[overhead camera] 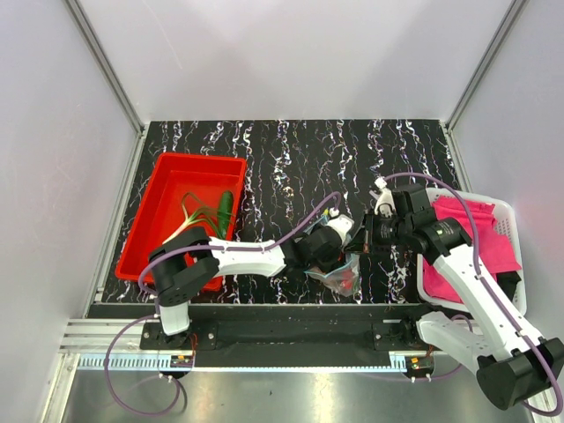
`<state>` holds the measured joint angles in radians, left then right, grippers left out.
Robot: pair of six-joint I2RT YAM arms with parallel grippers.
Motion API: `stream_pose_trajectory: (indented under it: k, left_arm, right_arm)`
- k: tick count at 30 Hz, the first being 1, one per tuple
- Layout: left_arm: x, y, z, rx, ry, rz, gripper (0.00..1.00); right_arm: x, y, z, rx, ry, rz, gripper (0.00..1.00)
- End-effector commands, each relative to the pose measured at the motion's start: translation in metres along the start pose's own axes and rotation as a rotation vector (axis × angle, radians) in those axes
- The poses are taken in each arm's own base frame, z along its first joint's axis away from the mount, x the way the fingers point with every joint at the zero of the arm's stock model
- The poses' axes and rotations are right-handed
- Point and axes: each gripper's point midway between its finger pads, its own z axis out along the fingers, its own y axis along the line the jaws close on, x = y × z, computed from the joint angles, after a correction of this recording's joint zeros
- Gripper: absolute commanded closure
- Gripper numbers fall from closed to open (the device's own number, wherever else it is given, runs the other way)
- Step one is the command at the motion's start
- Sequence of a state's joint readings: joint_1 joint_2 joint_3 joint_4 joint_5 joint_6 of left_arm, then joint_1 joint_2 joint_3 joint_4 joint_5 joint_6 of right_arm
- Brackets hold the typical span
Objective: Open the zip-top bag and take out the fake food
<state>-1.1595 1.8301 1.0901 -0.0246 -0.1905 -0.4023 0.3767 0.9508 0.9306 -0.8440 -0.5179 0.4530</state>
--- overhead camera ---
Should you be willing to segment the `green fake vegetable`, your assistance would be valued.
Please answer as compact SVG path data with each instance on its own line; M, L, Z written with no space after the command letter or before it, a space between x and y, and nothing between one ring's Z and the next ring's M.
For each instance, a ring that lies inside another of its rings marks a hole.
M218 236L225 239L227 236L228 228L232 218L232 209L234 205L234 195L231 191L224 191L219 199L219 206L217 209L218 221Z

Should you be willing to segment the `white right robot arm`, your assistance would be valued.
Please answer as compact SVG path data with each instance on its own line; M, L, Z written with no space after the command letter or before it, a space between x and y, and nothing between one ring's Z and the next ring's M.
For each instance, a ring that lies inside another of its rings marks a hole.
M431 309L400 327L403 344L414 350L428 344L446 352L475 375L483 394L501 410L552 390L552 410L528 408L547 417L561 414L563 343L545 338L501 290L479 256L477 230L465 230L454 218L438 219L419 184L389 189L379 181L377 189L376 206L366 213L353 251L374 254L405 246L421 255L455 289L481 330L475 334Z

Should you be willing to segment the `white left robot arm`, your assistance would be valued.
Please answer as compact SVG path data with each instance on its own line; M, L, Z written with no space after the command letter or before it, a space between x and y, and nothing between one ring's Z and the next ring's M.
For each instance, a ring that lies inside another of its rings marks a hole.
M315 226L281 241L258 243L221 240L202 227L188 229L149 254L144 281L152 274L160 339L179 349L189 342L189 301L216 277L259 275L266 278L306 271L333 270L350 240L348 228Z

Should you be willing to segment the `clear zip top bag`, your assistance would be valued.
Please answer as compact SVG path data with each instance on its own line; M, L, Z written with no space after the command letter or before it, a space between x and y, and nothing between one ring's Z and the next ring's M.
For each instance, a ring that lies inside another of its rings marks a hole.
M310 234L316 227L327 226L328 220L329 220L329 210L326 210L318 220L316 220L312 225L310 225L306 229L306 234ZM351 240L352 240L352 235L350 233L350 239L347 241L346 244L343 244L343 248L342 248L342 251L345 255L345 264L342 267L334 271L331 271L330 273L321 273L316 268L313 268L310 271L305 271L305 274L313 278L314 280L321 282L324 286L328 287L333 293L342 295L339 287L339 283L341 282L341 280L346 274L348 274L349 272L353 272L358 275L358 285L356 289L357 292L360 289L360 270L359 270L360 259L354 253L344 252L344 247L347 247L348 244L351 242Z

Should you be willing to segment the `fake green onion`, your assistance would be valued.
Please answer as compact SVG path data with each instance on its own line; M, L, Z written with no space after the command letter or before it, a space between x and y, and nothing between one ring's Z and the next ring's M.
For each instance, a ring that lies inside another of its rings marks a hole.
M187 201L191 198L196 201L197 208L194 211L189 211ZM181 200L182 214L184 217L183 222L162 242L165 244L180 235L186 229L196 226L198 224L206 224L214 235L218 235L218 221L217 209L210 207L202 201L193 192L186 192Z

